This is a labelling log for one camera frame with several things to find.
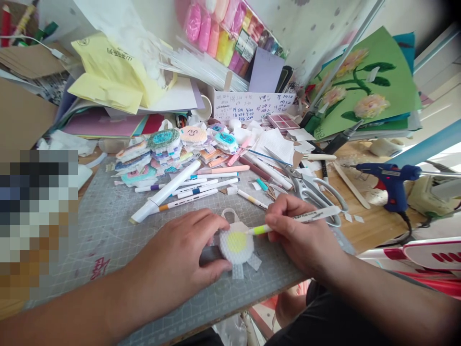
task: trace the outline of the blue glue gun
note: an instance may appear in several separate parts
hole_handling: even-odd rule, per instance
[[[388,202],[384,208],[396,213],[405,212],[408,208],[403,182],[417,180],[422,172],[421,168],[416,166],[406,165],[399,169],[391,163],[360,163],[351,167],[379,179],[375,188],[388,192]]]

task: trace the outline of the eyeshadow palette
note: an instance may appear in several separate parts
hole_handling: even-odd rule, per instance
[[[295,123],[288,114],[273,114],[267,117],[270,123],[280,130],[282,134],[287,133],[288,130],[295,130],[299,125]]]

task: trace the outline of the gray cutting mat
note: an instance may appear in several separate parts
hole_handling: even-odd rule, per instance
[[[133,188],[124,185],[114,186],[115,178],[110,177],[113,172],[105,172],[105,165],[112,161],[114,158],[109,157],[103,162],[80,202],[78,239],[76,244],[69,245],[68,256],[60,259],[56,268],[50,269],[49,286],[44,288],[48,298],[32,300],[27,304],[28,308],[86,284],[96,276],[122,268],[166,222],[189,211],[210,208],[220,215],[225,208],[233,208],[240,221],[247,226],[264,224],[265,212],[262,209],[239,195],[227,196],[218,192],[194,203],[152,215],[143,223],[134,226],[128,222],[129,218],[144,205],[146,198],[155,192],[137,194]],[[256,174],[246,171],[240,178],[238,186],[241,190],[267,205],[271,203],[263,191],[255,191],[251,187],[249,181],[254,181],[257,178]],[[168,180],[169,178],[162,178],[159,182]],[[353,253],[352,246],[342,233],[339,230],[334,230],[334,233],[343,248]],[[257,272],[248,264],[244,264],[243,280],[232,280],[231,273],[225,273],[215,284],[180,308],[139,329],[121,344],[164,344],[257,300],[271,296],[277,290],[300,282],[304,278],[278,244],[255,238],[255,254],[262,260]],[[219,251],[216,247],[206,248],[202,260],[218,256]]]

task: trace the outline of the pink flower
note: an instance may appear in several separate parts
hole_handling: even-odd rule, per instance
[[[354,107],[357,118],[371,119],[377,117],[390,103],[381,95],[374,94],[364,97]]]
[[[357,66],[359,66],[365,57],[368,55],[368,49],[359,49],[356,51],[351,52],[347,57],[346,60],[342,63],[338,73],[336,73],[336,77],[342,77],[346,74],[351,73]]]
[[[329,103],[329,106],[333,106],[346,97],[347,91],[345,88],[335,86],[323,95],[323,103]]]

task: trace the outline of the desk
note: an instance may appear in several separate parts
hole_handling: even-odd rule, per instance
[[[338,160],[350,160],[351,163],[385,161],[372,155],[367,150],[368,145],[369,143],[366,142],[348,143],[336,153]],[[97,158],[100,154],[101,151],[99,148],[97,148],[94,154],[85,158],[79,158],[79,163],[87,164]],[[92,170],[94,175],[98,170],[98,167],[94,167]],[[341,216],[341,230],[355,247],[357,253],[361,253],[368,249],[374,248],[384,243],[385,241],[395,238],[407,231],[406,224],[399,215],[389,213],[381,206],[372,205],[370,210],[365,209],[355,198],[349,188],[344,184],[336,170],[334,168],[329,170],[329,182],[339,191],[339,193],[348,203],[350,209],[349,213],[352,215],[359,215],[365,221],[365,223],[350,223],[344,219],[344,216]],[[348,176],[352,181],[355,180],[355,173],[349,173]],[[85,194],[90,181],[91,178],[80,189],[78,194],[79,200]],[[410,217],[413,226],[416,223],[425,220],[423,215],[412,209],[408,210],[408,216]],[[22,309],[23,305],[24,301],[21,300],[0,300],[0,320],[18,313]]]

